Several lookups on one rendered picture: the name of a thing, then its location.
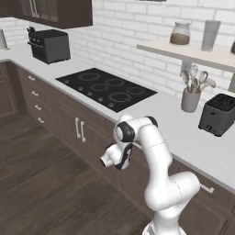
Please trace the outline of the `grey slotted spoon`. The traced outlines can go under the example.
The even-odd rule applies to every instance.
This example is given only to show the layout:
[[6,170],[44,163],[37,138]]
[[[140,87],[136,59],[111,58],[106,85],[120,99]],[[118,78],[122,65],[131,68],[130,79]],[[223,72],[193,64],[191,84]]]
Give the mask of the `grey slotted spoon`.
[[194,90],[195,88],[195,82],[196,82],[196,75],[198,73],[198,67],[193,64],[189,70],[190,77],[191,77],[191,90]]

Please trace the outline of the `grey utensil pot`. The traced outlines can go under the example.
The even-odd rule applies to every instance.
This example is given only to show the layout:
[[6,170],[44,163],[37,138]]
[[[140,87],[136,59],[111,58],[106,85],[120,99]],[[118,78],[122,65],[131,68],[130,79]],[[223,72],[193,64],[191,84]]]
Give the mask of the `grey utensil pot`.
[[181,102],[181,108],[186,113],[193,113],[196,111],[199,98],[201,94],[200,93],[189,93],[187,89],[183,91],[182,96],[182,102]]

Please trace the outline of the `tall brown cupboard door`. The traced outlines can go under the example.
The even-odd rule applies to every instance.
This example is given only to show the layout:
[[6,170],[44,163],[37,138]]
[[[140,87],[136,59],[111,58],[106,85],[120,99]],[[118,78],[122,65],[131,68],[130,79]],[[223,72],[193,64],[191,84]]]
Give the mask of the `tall brown cupboard door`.
[[12,62],[0,62],[0,119],[14,116],[17,111],[17,71]]

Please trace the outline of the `black toaster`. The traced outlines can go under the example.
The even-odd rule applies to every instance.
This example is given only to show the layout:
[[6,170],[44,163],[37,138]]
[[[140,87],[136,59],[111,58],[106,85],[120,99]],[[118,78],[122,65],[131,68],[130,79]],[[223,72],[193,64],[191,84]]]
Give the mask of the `black toaster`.
[[217,94],[205,103],[198,127],[221,137],[234,123],[235,97]]

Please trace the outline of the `black toaster oven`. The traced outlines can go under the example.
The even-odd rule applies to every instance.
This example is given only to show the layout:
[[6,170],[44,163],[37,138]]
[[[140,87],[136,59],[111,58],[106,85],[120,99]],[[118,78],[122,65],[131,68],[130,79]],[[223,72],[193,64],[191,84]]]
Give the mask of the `black toaster oven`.
[[56,29],[28,33],[28,45],[34,58],[51,64],[71,59],[69,37]]

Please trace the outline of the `dark brown wall cupboard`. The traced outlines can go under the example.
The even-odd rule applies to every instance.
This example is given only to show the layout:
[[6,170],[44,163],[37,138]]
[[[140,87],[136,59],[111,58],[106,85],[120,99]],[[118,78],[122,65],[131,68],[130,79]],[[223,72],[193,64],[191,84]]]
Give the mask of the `dark brown wall cupboard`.
[[0,17],[15,17],[61,29],[90,27],[92,0],[0,0]]

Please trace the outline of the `black hob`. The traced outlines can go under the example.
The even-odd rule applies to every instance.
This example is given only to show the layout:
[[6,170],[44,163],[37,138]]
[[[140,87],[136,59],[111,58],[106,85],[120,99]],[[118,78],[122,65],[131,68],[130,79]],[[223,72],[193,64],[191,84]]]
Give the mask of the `black hob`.
[[151,89],[96,68],[65,75],[57,81],[116,113],[156,95]]

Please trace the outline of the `glass jar with brown contents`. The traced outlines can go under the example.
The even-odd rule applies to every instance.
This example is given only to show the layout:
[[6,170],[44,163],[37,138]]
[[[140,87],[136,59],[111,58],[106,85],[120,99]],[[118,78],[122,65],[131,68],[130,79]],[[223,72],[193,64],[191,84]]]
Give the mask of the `glass jar with brown contents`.
[[190,40],[190,23],[188,21],[176,21],[170,43],[173,45],[188,45]]

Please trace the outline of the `grey ladle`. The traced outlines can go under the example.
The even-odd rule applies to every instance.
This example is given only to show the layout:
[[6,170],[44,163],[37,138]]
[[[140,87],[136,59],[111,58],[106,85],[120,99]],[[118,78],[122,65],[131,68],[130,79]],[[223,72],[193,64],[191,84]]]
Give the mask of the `grey ladle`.
[[211,86],[212,88],[216,87],[216,82],[212,79],[206,79],[199,81],[198,93],[200,93],[204,88]]

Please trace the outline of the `pale wall shelf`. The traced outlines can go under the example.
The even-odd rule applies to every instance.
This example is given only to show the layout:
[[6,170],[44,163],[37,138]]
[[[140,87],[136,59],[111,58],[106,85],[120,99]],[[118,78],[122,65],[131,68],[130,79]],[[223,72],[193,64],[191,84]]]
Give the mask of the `pale wall shelf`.
[[231,54],[227,47],[215,46],[212,51],[202,51],[201,44],[197,41],[191,41],[188,45],[178,46],[171,44],[166,37],[159,37],[153,41],[142,42],[137,45],[137,48],[235,73],[235,55]]

